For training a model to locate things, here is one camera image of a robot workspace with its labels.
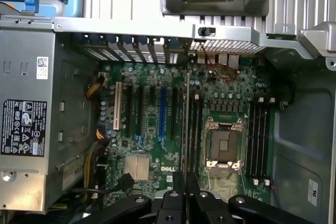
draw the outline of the black wire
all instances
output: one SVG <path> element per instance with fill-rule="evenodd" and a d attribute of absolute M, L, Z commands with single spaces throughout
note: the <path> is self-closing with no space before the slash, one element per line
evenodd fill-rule
<path fill-rule="evenodd" d="M 111 194 L 119 191 L 118 186 L 113 187 L 112 189 L 90 189 L 90 188 L 73 188 L 71 191 L 74 193 L 96 193 L 96 194 Z"/>

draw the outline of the mounting hole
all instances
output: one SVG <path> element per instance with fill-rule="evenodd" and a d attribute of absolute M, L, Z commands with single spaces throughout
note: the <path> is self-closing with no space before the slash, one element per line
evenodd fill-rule
<path fill-rule="evenodd" d="M 173 221 L 174 220 L 174 217 L 173 216 L 166 216 L 166 221 Z"/>

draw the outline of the white label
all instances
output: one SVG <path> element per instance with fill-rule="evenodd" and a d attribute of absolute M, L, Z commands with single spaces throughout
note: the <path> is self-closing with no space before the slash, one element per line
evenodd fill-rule
<path fill-rule="evenodd" d="M 172 182 L 173 182 L 173 176 L 168 175 L 167 178 L 166 178 L 166 181 L 167 181 L 168 183 L 172 183 Z"/>
<path fill-rule="evenodd" d="M 317 196 L 318 196 L 318 187 L 315 181 L 309 180 L 308 185 L 308 201 L 312 203 L 314 206 L 317 206 Z"/>
<path fill-rule="evenodd" d="M 74 182 L 79 180 L 83 175 L 83 162 L 84 157 L 71 162 L 67 166 L 64 167 L 63 170 L 63 190 L 67 189 Z"/>
<path fill-rule="evenodd" d="M 37 57 L 36 61 L 36 79 L 48 80 L 48 57 Z"/>

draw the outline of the power supply label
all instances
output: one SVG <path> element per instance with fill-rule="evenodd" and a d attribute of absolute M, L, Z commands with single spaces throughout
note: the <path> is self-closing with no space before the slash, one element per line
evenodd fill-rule
<path fill-rule="evenodd" d="M 44 157 L 46 120 L 47 102 L 5 101 L 1 155 Z"/>

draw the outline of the metal bracket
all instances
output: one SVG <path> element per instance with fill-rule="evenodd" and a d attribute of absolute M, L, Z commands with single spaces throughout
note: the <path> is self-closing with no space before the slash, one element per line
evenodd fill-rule
<path fill-rule="evenodd" d="M 54 19 L 36 16 L 2 15 L 0 16 L 0 29 L 1 28 L 52 30 L 54 28 Z"/>
<path fill-rule="evenodd" d="M 295 35 L 296 34 L 296 27 L 295 27 L 294 24 L 276 23 L 275 26 L 274 26 L 274 33 L 275 34 Z"/>

